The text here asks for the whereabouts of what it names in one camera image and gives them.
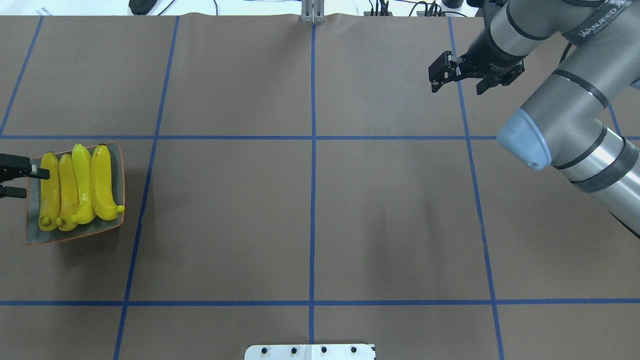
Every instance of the banana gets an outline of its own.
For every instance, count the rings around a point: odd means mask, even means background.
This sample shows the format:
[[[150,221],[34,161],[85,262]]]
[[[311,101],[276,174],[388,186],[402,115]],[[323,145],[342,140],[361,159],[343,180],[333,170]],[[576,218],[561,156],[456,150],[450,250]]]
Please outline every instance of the banana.
[[[95,218],[95,211],[91,205],[90,173],[91,154],[89,150],[77,143],[71,152],[71,160],[74,164],[74,172],[78,186],[78,208],[76,213],[69,216],[71,222],[77,224],[88,224]]]
[[[54,220],[60,214],[60,177],[58,175],[58,158],[48,152],[42,158],[40,167],[49,171],[48,180],[40,180],[40,217],[38,226],[42,231],[55,229]]]
[[[113,220],[124,212],[116,205],[111,190],[111,154],[105,145],[98,145],[91,157],[91,204],[103,220]]]
[[[78,183],[71,155],[64,154],[60,158],[60,216],[56,219],[58,229],[70,231],[77,223],[69,220],[78,208]]]

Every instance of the black cable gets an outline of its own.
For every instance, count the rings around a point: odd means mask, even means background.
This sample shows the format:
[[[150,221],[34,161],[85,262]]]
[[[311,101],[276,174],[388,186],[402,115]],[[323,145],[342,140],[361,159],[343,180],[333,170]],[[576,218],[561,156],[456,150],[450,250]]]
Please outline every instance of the black cable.
[[[424,4],[424,12],[427,12],[429,4],[427,4],[426,1],[418,1],[417,3],[414,4],[413,8],[411,8],[411,11],[409,12],[409,16],[411,16],[413,14],[413,11],[415,10],[415,7],[420,5],[420,4]]]
[[[163,11],[161,11],[158,16],[162,15],[167,9],[169,9],[171,7],[171,5],[173,5],[173,3],[175,2],[175,0],[171,0],[171,2],[169,3],[169,5],[166,6],[166,8],[164,8]]]
[[[583,8],[597,8],[604,4],[603,0],[598,1],[585,1],[585,0],[562,0],[564,3],[574,6],[581,6]]]
[[[463,13],[459,13],[459,12],[437,12],[437,13],[433,14],[432,16],[438,16],[438,15],[440,15],[440,14],[442,14],[442,13],[456,13],[456,14],[458,14],[458,15],[462,15],[462,16],[464,16],[464,17],[468,17],[468,16],[466,16],[465,14],[463,14]]]
[[[562,62],[564,62],[564,59],[566,59],[566,56],[569,54],[569,50],[571,50],[571,46],[573,44],[569,43],[566,45],[564,52],[562,53],[562,56],[560,57],[560,63],[558,63],[558,65],[562,64]]]

